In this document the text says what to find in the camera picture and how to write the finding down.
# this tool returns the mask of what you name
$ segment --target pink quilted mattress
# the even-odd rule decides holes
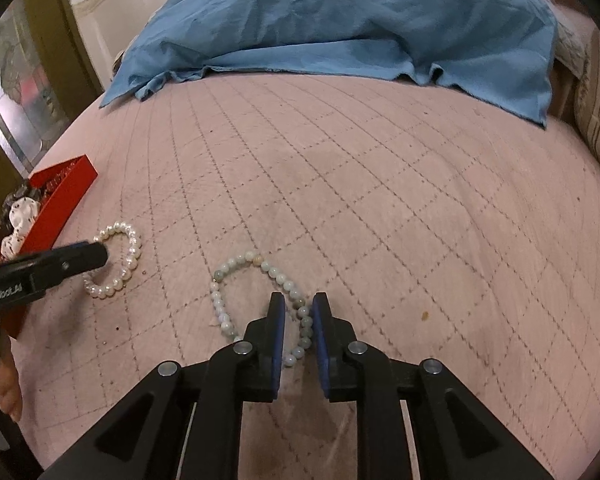
[[[227,344],[208,284],[249,248],[360,339],[444,361],[557,480],[600,448],[600,168],[569,126],[447,89],[221,75],[93,104],[41,166],[82,153],[99,177],[58,244],[123,220],[144,252],[123,293],[67,280],[14,343],[43,465],[162,360]],[[109,248],[113,266],[122,238]],[[224,290],[242,331],[273,286],[251,268]],[[354,478],[355,450],[355,406],[322,398],[312,358],[245,406],[241,479]]]

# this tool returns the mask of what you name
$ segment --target white jewelry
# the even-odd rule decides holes
[[[298,359],[304,357],[304,352],[311,346],[311,338],[314,334],[314,329],[312,328],[314,320],[309,315],[310,308],[307,305],[306,298],[296,287],[296,284],[291,281],[286,274],[283,274],[279,268],[273,266],[256,251],[247,251],[238,254],[235,258],[229,258],[224,264],[221,264],[220,267],[218,267],[216,272],[214,272],[213,281],[209,286],[209,291],[211,293],[211,301],[214,305],[216,316],[218,316],[218,322],[220,323],[220,330],[225,336],[232,338],[234,343],[242,340],[242,336],[237,333],[229,314],[227,314],[225,310],[224,300],[220,293],[220,283],[229,274],[234,272],[234,270],[248,265],[260,267],[262,272],[266,272],[273,281],[283,288],[288,294],[289,299],[292,301],[294,308],[292,312],[294,312],[300,320],[300,338],[298,340],[298,345],[282,356],[284,365],[292,367],[296,364]]]
[[[0,254],[7,260],[18,256],[39,212],[40,204],[27,196],[11,204],[9,222],[13,226],[13,233],[5,236],[0,245]]]
[[[113,225],[108,225],[93,237],[93,241],[104,242],[109,237],[118,233],[125,234],[129,238],[129,249],[126,252],[125,257],[122,258],[122,268],[120,269],[119,275],[114,277],[109,283],[103,285],[96,285],[93,283],[90,272],[85,272],[82,275],[82,278],[84,279],[84,290],[86,290],[92,298],[104,300],[105,298],[113,296],[116,291],[122,290],[122,287],[125,286],[125,282],[128,282],[131,278],[132,271],[138,266],[138,258],[142,253],[140,250],[142,241],[138,231],[136,231],[131,224],[126,222],[115,222]]]

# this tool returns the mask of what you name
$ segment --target red box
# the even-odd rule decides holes
[[[64,224],[98,173],[87,156],[82,155],[46,168],[46,170],[34,173],[29,177],[33,187],[42,187],[72,163],[75,163],[74,167],[69,170],[56,190],[43,204],[36,222],[24,240],[20,254],[46,251],[53,247]],[[0,325],[11,337],[17,338],[20,334],[28,307],[29,305],[14,307],[1,317]]]

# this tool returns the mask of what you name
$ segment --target finger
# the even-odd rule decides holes
[[[11,339],[4,331],[0,332],[0,361],[15,367],[13,353],[11,352]]]
[[[11,416],[11,420],[16,424],[22,418],[22,394],[18,396],[18,401],[9,415]]]
[[[0,396],[0,411],[9,415],[16,407],[20,399],[20,392],[17,388],[12,388],[4,395]]]
[[[18,371],[0,361],[0,396],[6,394],[9,390],[18,384]]]

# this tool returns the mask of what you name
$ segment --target blue cloth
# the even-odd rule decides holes
[[[546,124],[556,30],[543,0],[169,0],[101,106],[208,70],[407,75]]]

